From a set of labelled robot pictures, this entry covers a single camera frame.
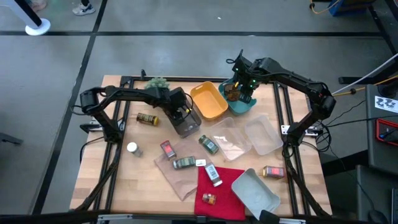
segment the concrete floor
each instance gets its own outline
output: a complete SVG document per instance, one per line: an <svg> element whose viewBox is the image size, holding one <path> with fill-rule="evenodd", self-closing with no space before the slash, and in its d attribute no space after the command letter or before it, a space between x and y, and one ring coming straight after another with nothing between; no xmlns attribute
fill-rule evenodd
<svg viewBox="0 0 398 224"><path fill-rule="evenodd" d="M39 16L51 21L51 31L92 31L101 1L92 3L97 12L77 17L71 12L77 0L52 0ZM327 4L317 3L316 7L320 10ZM374 7L387 31L398 34L386 3L378 0ZM24 25L9 9L0 7L0 34L10 30L24 30ZM99 31L379 32L368 12L353 17L314 15L307 0L108 1ZM1 214L31 212L89 38L0 35L0 52L5 52L0 55L0 132L24 140L19 147L0 142ZM391 57L380 37L92 38L94 47L80 91L100 85L103 75L138 75L142 68L153 76L230 77L231 67L225 59L235 58L240 49L250 60L272 57L285 68L336 90L342 87L337 82L339 76L363 76ZM364 100L364 93L337 100L332 117ZM339 121L365 116L362 105ZM44 213L68 210L79 169L79 150L86 141L79 125L89 120L72 116ZM340 157L366 149L365 123L333 128L331 133L333 150ZM322 162L332 159L329 152L321 155ZM333 186L341 180L326 180L335 204L341 201Z"/></svg>

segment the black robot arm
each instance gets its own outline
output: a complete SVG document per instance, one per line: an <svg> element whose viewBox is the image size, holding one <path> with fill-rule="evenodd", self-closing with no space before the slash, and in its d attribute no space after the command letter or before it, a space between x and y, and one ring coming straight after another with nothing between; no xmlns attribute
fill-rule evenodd
<svg viewBox="0 0 398 224"><path fill-rule="evenodd" d="M168 88L148 88L146 90L116 88L107 86L104 88L95 87L80 94L81 110L84 114L93 116L103 127L104 140L106 142L119 142L121 132L118 122L112 120L105 113L104 109L116 100L122 101L143 101L148 105L160 107L174 126L184 122L184 115L181 111L189 110L187 97L182 88L170 91Z"/></svg>
<svg viewBox="0 0 398 224"><path fill-rule="evenodd" d="M272 58L260 58L252 63L242 56L241 51L233 63L233 81L238 82L241 92L239 100L245 103L250 102L253 91L260 83L274 81L290 86L308 96L312 110L300 122L290 125L287 131L286 141L293 146L299 146L305 130L316 121L329 118L335 107L336 100L324 83L314 82L288 71Z"/></svg>

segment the teal bowl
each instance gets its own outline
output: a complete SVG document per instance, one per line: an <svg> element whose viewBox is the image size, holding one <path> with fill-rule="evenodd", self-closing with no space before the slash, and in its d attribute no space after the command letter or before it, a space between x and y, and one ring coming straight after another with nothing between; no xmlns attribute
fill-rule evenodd
<svg viewBox="0 0 398 224"><path fill-rule="evenodd" d="M242 114L248 112L257 103L257 100L256 99L251 99L250 103L243 103L240 100L238 100L238 101L228 101L226 99L226 96L224 95L224 86L226 84L230 84L230 83L233 83L232 78L230 78L229 80L226 80L225 82L221 83L218 86L218 91L221 93L221 96L223 96L223 98L227 101L228 108L232 112L232 114L234 114L236 116L239 116L239 115L242 115Z"/></svg>

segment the person's foot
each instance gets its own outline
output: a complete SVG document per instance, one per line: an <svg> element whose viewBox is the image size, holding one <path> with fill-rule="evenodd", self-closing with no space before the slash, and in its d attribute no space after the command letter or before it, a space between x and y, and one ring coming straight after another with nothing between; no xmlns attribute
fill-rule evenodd
<svg viewBox="0 0 398 224"><path fill-rule="evenodd" d="M94 7L91 4L84 6L82 3L79 4L78 7L72 10L74 15L76 16L84 16L95 12Z"/></svg>

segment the red cloth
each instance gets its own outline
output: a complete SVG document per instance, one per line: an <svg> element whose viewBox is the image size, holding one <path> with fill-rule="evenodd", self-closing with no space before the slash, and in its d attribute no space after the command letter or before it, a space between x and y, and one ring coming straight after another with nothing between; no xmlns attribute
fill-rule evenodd
<svg viewBox="0 0 398 224"><path fill-rule="evenodd" d="M244 170L216 167L223 183L217 187L206 173L204 167L199 167L198 189L195 198L195 214L226 220L245 220L244 205L232 191L232 183L243 174ZM216 203L210 205L202 200L203 194L216 196Z"/></svg>

